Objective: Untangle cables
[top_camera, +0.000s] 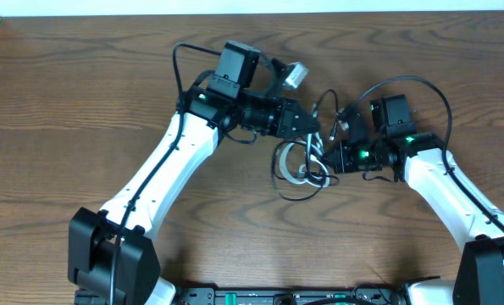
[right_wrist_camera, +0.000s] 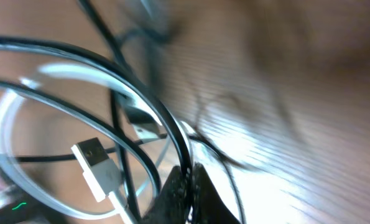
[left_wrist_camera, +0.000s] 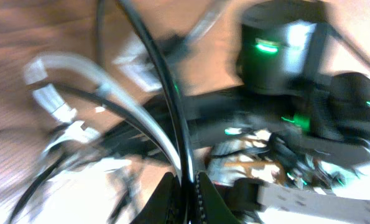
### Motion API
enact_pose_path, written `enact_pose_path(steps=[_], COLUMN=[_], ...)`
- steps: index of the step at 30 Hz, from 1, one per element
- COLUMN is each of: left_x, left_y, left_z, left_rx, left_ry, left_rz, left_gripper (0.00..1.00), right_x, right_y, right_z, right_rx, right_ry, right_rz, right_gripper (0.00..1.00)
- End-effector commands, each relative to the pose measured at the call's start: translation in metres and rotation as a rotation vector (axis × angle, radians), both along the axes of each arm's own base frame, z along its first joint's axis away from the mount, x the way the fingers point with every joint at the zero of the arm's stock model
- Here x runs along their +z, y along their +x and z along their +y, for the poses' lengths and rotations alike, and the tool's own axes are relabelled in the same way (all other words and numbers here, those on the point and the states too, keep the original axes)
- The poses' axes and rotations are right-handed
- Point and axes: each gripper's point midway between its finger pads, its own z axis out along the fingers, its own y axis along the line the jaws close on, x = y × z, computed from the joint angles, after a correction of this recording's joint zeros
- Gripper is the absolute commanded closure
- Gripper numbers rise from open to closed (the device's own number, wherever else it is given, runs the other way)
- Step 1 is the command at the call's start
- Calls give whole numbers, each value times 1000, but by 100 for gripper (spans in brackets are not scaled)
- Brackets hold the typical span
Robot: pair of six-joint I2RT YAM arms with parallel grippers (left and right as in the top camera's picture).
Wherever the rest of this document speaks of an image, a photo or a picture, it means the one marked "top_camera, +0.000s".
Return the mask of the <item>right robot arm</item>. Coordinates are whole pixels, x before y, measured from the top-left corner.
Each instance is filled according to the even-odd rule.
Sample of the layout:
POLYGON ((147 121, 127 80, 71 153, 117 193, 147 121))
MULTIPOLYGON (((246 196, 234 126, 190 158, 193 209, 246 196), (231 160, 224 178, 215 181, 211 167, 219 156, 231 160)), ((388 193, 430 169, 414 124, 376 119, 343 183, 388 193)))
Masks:
POLYGON ((370 140, 355 106, 336 119, 348 139, 323 158, 337 174, 391 168, 393 181, 406 183, 433 209, 462 251, 455 280, 426 277, 392 292, 389 304, 504 304, 504 213, 461 171, 433 132, 419 133, 405 96, 370 103, 370 140))

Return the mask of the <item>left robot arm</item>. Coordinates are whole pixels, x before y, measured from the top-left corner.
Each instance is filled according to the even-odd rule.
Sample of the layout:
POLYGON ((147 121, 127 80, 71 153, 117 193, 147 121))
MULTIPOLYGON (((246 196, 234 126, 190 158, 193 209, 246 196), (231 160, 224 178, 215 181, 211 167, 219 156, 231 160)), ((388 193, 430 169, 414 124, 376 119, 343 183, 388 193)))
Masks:
POLYGON ((162 140, 131 180, 97 211, 69 222, 68 278, 109 304, 170 304, 154 247, 163 221, 197 168, 235 128, 290 140, 318 131, 318 121, 283 90, 307 76, 246 44, 228 41, 215 69, 179 87, 162 140))

